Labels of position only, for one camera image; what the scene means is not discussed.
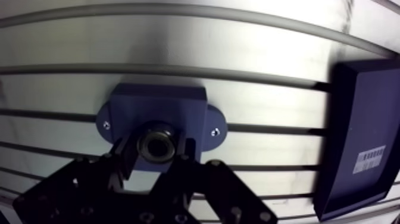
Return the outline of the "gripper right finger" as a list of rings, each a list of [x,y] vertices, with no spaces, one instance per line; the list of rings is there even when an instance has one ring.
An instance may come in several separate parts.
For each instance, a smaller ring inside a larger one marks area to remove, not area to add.
[[[185,140],[167,172],[151,190],[152,223],[199,223],[189,211],[194,194],[202,194],[221,223],[277,223],[274,212],[222,161],[194,158],[196,142]]]

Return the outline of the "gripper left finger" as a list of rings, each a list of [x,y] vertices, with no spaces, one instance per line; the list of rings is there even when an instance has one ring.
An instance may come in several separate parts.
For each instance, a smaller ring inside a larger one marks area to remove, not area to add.
[[[138,159],[133,135],[119,139],[96,161],[82,157],[13,201],[23,223],[129,223],[147,196],[124,190]]]

